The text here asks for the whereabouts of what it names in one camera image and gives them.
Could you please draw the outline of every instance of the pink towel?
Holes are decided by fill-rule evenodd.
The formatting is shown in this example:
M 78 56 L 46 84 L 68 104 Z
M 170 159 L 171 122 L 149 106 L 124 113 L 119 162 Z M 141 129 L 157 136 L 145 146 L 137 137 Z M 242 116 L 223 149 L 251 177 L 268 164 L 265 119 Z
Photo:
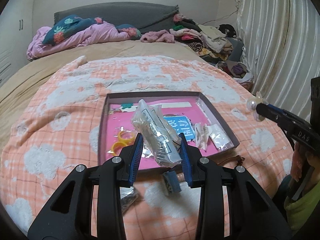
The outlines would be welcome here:
M 193 36 L 190 36 L 190 35 L 182 35 L 181 39 L 183 41 L 186 41 L 186 40 L 194 40 L 195 38 Z
M 148 32 L 141 36 L 141 42 L 167 42 L 174 43 L 174 36 L 166 30 L 159 32 Z
M 174 22 L 179 22 L 179 21 L 182 21 L 183 19 L 185 19 L 185 17 L 184 17 L 181 13 L 177 13 L 177 14 L 173 17 L 173 21 L 174 21 Z

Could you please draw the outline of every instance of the pacifier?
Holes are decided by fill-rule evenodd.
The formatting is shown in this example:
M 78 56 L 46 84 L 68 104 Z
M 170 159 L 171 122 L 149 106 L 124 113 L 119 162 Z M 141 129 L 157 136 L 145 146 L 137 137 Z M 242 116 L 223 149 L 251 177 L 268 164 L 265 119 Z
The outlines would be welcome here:
M 257 105 L 260 103 L 268 104 L 267 101 L 262 98 L 259 91 L 256 93 L 256 96 L 252 96 L 247 100 L 247 109 L 248 111 L 253 112 L 253 117 L 258 122 L 262 122 L 265 119 L 264 116 L 258 114 L 256 111 Z

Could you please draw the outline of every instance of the white cabinet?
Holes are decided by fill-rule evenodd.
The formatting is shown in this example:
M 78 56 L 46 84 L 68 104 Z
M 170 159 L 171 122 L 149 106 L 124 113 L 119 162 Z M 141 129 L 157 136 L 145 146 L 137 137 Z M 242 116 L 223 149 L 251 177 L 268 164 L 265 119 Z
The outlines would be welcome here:
M 0 86 L 29 63 L 33 0 L 9 0 L 0 15 Z

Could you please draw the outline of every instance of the white curtain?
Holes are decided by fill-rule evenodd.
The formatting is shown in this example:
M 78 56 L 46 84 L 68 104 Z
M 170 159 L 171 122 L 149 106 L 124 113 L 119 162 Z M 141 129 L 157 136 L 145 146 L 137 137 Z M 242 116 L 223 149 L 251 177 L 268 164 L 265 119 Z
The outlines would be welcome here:
M 310 0 L 241 0 L 237 17 L 252 93 L 308 120 L 320 75 L 320 16 Z

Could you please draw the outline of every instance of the pile of clothes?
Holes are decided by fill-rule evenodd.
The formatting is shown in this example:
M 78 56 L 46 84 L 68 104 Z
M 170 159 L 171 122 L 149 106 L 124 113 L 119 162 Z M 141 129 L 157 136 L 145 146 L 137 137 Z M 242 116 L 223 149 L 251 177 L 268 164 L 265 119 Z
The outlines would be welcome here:
M 249 92 L 251 91 L 254 81 L 253 75 L 249 73 L 247 67 L 242 62 L 227 60 L 219 62 L 215 67 L 227 73 Z
M 233 46 L 226 39 L 227 34 L 212 26 L 197 25 L 182 14 L 176 14 L 173 21 L 175 26 L 170 29 L 170 33 L 175 40 L 189 46 L 199 57 L 210 63 L 228 59 Z

